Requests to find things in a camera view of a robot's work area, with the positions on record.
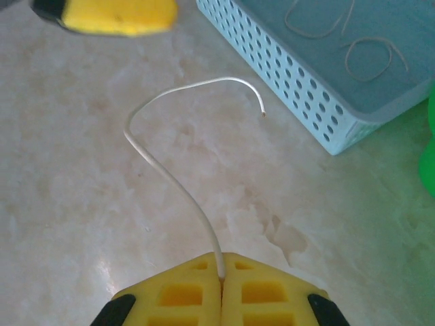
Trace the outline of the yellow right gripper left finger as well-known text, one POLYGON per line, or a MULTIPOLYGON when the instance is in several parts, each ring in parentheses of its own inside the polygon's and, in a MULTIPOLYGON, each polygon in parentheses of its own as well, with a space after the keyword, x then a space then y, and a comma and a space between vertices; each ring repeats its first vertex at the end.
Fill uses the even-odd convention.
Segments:
POLYGON ((221 326, 221 282, 214 254, 117 292, 90 326, 221 326))

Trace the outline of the green plastic basket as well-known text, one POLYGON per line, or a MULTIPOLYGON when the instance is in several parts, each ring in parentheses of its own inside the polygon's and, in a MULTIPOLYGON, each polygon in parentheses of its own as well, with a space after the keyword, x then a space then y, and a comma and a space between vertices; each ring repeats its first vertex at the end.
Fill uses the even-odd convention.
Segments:
POLYGON ((419 176, 428 193, 435 198, 435 86, 428 101, 431 137, 419 160, 419 176))

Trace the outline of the light blue plastic basket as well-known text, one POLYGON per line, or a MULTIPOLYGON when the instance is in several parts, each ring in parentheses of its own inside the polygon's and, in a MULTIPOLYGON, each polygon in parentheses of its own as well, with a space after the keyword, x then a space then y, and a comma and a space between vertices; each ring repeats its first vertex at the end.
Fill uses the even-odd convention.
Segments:
POLYGON ((196 0, 330 154, 426 99, 435 0, 196 0))

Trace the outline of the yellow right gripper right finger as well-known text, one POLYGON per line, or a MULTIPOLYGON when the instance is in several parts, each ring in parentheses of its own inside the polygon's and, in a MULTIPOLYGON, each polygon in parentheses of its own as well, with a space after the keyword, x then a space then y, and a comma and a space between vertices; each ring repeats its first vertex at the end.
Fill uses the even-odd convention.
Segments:
POLYGON ((350 326, 323 289, 242 255, 224 259, 222 326, 350 326))

